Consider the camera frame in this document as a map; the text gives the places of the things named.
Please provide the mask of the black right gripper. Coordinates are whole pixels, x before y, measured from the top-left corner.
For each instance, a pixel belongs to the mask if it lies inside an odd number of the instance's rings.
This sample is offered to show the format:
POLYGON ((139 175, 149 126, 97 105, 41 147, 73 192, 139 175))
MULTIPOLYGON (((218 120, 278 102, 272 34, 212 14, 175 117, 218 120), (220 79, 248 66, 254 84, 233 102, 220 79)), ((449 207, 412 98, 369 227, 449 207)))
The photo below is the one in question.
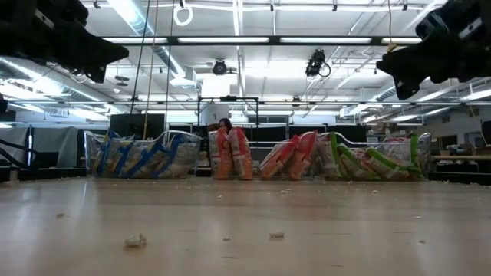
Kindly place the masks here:
POLYGON ((383 55, 377 68, 394 78, 399 100, 424 81, 460 82, 490 76, 490 0, 452 0, 426 15, 415 28, 422 43, 383 55))

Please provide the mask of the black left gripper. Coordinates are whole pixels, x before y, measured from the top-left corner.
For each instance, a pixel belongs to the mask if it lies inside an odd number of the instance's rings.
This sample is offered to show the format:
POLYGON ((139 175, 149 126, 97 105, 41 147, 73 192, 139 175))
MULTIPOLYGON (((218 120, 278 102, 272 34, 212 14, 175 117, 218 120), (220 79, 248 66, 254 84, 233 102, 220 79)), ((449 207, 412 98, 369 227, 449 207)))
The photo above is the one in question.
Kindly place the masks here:
POLYGON ((90 80, 103 83, 105 66, 129 51, 87 32, 87 18, 78 0, 1 0, 1 55, 85 67, 90 80))

